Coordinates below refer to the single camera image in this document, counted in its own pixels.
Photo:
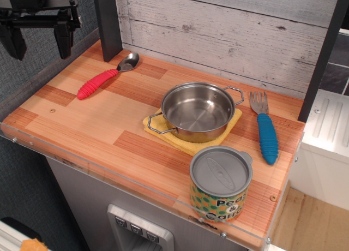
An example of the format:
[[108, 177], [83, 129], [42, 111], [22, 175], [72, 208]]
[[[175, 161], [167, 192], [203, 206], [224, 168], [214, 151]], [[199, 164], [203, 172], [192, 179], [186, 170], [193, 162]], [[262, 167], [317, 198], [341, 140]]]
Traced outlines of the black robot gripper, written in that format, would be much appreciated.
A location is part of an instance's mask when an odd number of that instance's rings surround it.
[[70, 57], [74, 29], [81, 27], [77, 6], [76, 0], [1, 0], [2, 45], [21, 61], [27, 46], [18, 28], [53, 27], [61, 59]]

